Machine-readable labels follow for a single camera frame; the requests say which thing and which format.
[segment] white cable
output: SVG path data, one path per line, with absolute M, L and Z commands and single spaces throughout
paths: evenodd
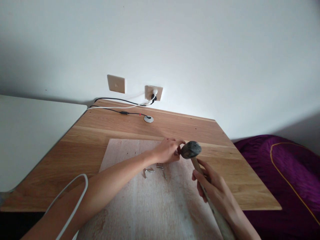
M 136 105 L 131 106 L 131 107 L 91 107 L 91 108 L 88 108 L 87 110 L 89 110 L 89 109 L 94 109 L 94 108 L 107 108 L 107 109 L 109 109 L 109 108 L 133 108 L 133 107 L 137 107 L 137 106 L 145 105 L 146 103 L 151 102 L 151 101 L 152 101 L 153 99 L 155 99 L 155 98 L 156 98 L 156 95 L 154 95 L 154 97 L 153 97 L 151 100 L 149 100 L 148 102 L 144 102 L 144 103 L 136 104 Z
M 84 187 L 84 190 L 83 190 L 83 192 L 82 192 L 82 194 L 81 194 L 81 196 L 80 196 L 80 198 L 79 198 L 79 200 L 78 200 L 78 202 L 77 202 L 77 205 L 74 207 L 73 212 L 71 213 L 71 215 L 70 215 L 69 219 L 67 220 L 66 224 L 63 226 L 63 228 L 62 228 L 61 232 L 59 233 L 59 235 L 57 236 L 56 240 L 59 240 L 59 239 L 61 238 L 61 236 L 63 235 L 64 231 L 67 229 L 69 223 L 71 222 L 74 214 L 76 213 L 76 211 L 77 211 L 77 209 L 78 209 L 78 207 L 79 207 L 79 205 L 80 205 L 80 203 L 81 203 L 81 201 L 82 201 L 82 199 L 83 199 L 84 194 L 85 194 L 86 191 L 87 191 L 87 188 L 88 188 L 88 177 L 87 177 L 87 175 L 83 173 L 83 174 L 80 174 L 80 175 L 78 175 L 77 177 L 75 177 L 75 178 L 58 194 L 58 196 L 56 196 L 56 198 L 53 200 L 53 202 L 50 204 L 50 206 L 48 207 L 47 211 L 45 212 L 45 214 L 46 214 L 46 213 L 50 210 L 50 208 L 51 208 L 51 206 L 54 204 L 54 202 L 58 199 L 58 197 L 64 192 L 64 190 L 66 190 L 66 188 L 69 187 L 69 185 L 70 185 L 71 183 L 73 183 L 74 180 L 76 180 L 78 177 L 81 177 L 81 176 L 84 176 L 84 180 L 85 180 L 85 182 L 86 182 L 86 186 Z

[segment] white table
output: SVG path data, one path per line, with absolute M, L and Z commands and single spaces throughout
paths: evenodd
M 86 109 L 0 95 L 0 192 L 13 190 Z

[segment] wooden desk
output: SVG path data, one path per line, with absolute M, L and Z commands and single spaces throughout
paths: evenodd
M 106 100 L 99 100 L 96 105 L 129 106 Z M 150 115 L 154 122 L 106 109 L 87 111 L 18 185 L 1 210 L 45 211 L 74 177 L 98 173 L 110 138 L 162 140 L 163 137 L 199 142 L 203 148 L 199 158 L 225 178 L 243 210 L 281 209 L 216 121 L 144 107 L 130 111 Z

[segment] hammer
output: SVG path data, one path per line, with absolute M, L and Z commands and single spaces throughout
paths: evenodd
M 202 172 L 200 165 L 198 163 L 198 160 L 196 158 L 196 156 L 199 153 L 201 153 L 201 151 L 202 151 L 202 149 L 201 149 L 201 146 L 199 145 L 199 143 L 197 143 L 195 141 L 190 141 L 181 148 L 180 153 L 181 153 L 181 156 L 185 159 L 191 158 L 191 161 L 192 161 L 194 168 L 199 173 L 201 173 L 203 175 L 203 172 Z M 229 226 L 227 221 L 223 218 L 221 213 L 213 205 L 213 203 L 211 202 L 211 200 L 208 196 L 206 189 L 203 187 L 203 185 L 201 183 L 200 183 L 200 186 L 204 192 L 204 195 L 206 196 L 206 198 L 208 200 L 208 204 L 211 208 L 211 211 L 213 213 L 214 218 L 216 219 L 217 225 L 220 229 L 220 232 L 221 232 L 223 239 L 224 240 L 235 240 L 236 238 L 231 230 L 231 227 Z

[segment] wooden hammer handle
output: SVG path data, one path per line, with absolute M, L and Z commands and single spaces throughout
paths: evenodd
M 192 164 L 194 166 L 194 168 L 203 175 L 203 172 L 200 168 L 200 165 L 198 163 L 197 158 L 191 158 Z M 216 207 L 213 205 L 213 203 L 211 202 L 208 193 L 206 191 L 206 189 L 203 187 L 203 185 L 200 183 L 200 186 L 204 192 L 204 195 L 206 196 L 207 200 L 208 200 L 208 204 L 212 210 L 213 216 L 216 219 L 217 225 L 220 229 L 221 235 L 223 237 L 224 240 L 235 240 L 235 236 L 233 234 L 233 231 L 230 227 L 230 225 L 227 223 L 227 221 L 223 218 L 223 216 L 221 215 L 221 213 L 216 209 Z

